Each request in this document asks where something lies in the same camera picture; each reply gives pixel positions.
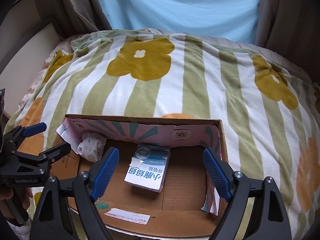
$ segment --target striped blanket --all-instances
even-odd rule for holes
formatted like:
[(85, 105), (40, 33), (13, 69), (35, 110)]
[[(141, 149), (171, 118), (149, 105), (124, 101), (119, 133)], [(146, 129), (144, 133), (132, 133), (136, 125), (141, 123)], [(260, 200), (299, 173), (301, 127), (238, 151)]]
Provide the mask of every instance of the striped blanket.
[(229, 164), (275, 179), (298, 240), (320, 204), (319, 87), (288, 61), (204, 40), (152, 30), (85, 35), (72, 54), (56, 53), (6, 131), (45, 122), (46, 132), (20, 148), (37, 154), (52, 146), (66, 113), (221, 119)]

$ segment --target finger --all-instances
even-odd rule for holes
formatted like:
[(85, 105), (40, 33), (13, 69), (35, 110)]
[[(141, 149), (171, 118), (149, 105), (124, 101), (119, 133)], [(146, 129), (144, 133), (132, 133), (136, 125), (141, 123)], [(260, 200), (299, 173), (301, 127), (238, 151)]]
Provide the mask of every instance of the finger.
[(14, 215), (12, 215), (12, 213), (11, 213), (10, 209), (8, 208), (7, 204), (5, 203), (5, 201), (0, 201), (0, 210), (3, 214), (3, 216), (7, 220), (14, 219)]
[(30, 206), (30, 198), (28, 196), (26, 189), (25, 189), (25, 193), (23, 195), (22, 206), (24, 209), (28, 209), (28, 207)]
[(5, 185), (0, 186), (0, 201), (4, 199), (10, 199), (13, 196), (12, 188)]
[(26, 191), (29, 198), (33, 198), (33, 193), (32, 193), (32, 190), (30, 187), (26, 187), (25, 191)]

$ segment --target blue curtain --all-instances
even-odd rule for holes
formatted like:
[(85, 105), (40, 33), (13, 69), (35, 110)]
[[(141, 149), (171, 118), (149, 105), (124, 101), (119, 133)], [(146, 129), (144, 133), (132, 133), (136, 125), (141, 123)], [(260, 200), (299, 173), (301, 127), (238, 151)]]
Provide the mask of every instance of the blue curtain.
[(254, 43), (260, 0), (99, 0), (113, 29), (155, 28)]

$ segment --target bedsheet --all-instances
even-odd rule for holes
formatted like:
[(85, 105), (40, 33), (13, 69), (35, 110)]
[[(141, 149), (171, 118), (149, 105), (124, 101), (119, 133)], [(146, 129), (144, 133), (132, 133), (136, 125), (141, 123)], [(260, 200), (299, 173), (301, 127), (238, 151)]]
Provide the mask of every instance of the bedsheet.
[(19, 108), (22, 107), (24, 105), (25, 102), (27, 102), (29, 100), (29, 97), (32, 96), (32, 94), (36, 91), (36, 89), (41, 85), (47, 71), (48, 71), (48, 67), (50, 65), (50, 62), (54, 59), (56, 52), (58, 50), (61, 51), (65, 51), (67, 53), (71, 53), (71, 41), (76, 40), (78, 38), (81, 38), (82, 36), (84, 36), (84, 34), (77, 34), (77, 35), (73, 35), (67, 39), (65, 39), (64, 41), (61, 41), (56, 47), (55, 49), (50, 53), (49, 57), (44, 61), (44, 67), (43, 70), (39, 71), (39, 73), (35, 76), (32, 84), (30, 85), (28, 91), (26, 92), (26, 94), (23, 96), (22, 100), (19, 103)]
[(221, 119), (229, 164), (275, 179), (300, 239), (320, 201), (319, 86), (268, 50), (216, 41), (153, 29), (85, 35), (71, 43), (72, 54), (56, 53), (5, 129), (45, 122), (47, 131), (20, 147), (39, 153), (52, 146), (65, 113)]

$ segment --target curtain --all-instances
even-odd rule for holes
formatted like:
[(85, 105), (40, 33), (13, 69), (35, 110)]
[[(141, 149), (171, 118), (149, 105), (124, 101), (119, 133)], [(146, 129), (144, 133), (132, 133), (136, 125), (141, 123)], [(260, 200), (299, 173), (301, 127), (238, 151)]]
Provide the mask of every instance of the curtain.
[(277, 52), (319, 82), (318, 15), (305, 0), (261, 0), (255, 45)]
[[(98, 0), (35, 0), (35, 3), (42, 19), (52, 16), (57, 19), (66, 38), (111, 30)], [(314, 8), (305, 0), (261, 0), (255, 45), (277, 52), (318, 82), (320, 14)]]
[(254, 44), (260, 0), (99, 0), (115, 29), (154, 28)]
[(35, 0), (41, 19), (54, 17), (65, 38), (110, 30), (98, 0)]

